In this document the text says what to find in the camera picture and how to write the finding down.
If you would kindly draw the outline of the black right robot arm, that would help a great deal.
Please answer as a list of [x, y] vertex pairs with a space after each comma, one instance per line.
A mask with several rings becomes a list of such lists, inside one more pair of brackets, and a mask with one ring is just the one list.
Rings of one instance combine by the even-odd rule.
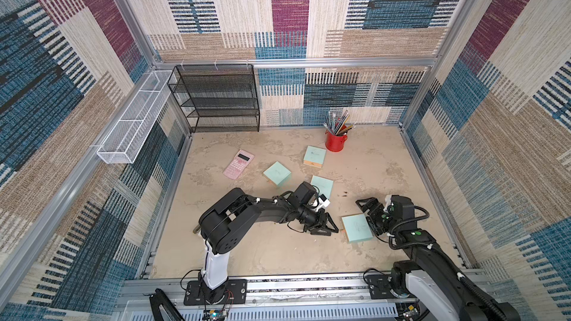
[[442, 250], [436, 239], [419, 227], [429, 212], [411, 199], [389, 195], [357, 200], [375, 236], [386, 235], [392, 251], [407, 259], [394, 262], [389, 274], [373, 268], [363, 273], [372, 299], [414, 297], [423, 307], [421, 315], [437, 320], [519, 320], [518, 311], [500, 303], [469, 279]]

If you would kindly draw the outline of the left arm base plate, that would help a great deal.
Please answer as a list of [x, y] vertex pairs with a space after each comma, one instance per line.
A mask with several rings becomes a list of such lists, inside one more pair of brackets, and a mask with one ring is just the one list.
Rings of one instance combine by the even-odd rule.
[[245, 304], [247, 279], [229, 279], [217, 288], [210, 289], [205, 282], [190, 281], [187, 284], [183, 304], [185, 306], [228, 306]]

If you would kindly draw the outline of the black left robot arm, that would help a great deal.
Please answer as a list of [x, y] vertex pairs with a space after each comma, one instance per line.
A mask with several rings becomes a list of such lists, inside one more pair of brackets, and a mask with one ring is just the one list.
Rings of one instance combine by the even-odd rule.
[[295, 191], [286, 191], [270, 199], [246, 194], [234, 188], [204, 212], [194, 232], [206, 247], [201, 281], [208, 291], [220, 291], [228, 280], [230, 252], [256, 223], [288, 224], [298, 221], [301, 233], [331, 236], [339, 232], [326, 211], [329, 201], [308, 182]]

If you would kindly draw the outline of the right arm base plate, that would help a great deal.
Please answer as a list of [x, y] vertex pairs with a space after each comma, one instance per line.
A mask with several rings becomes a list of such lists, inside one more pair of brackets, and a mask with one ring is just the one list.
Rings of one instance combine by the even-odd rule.
[[366, 273], [364, 282], [368, 287], [370, 298], [372, 300], [389, 300], [389, 299], [415, 299], [413, 294], [408, 292], [397, 292], [391, 287], [390, 276], [381, 273]]

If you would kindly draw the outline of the mint drawer jewelry box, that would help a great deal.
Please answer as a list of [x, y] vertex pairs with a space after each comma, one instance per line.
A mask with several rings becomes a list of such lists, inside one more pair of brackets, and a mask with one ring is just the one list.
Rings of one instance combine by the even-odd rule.
[[364, 214], [343, 216], [341, 220], [349, 243], [367, 242], [373, 239], [373, 233]]

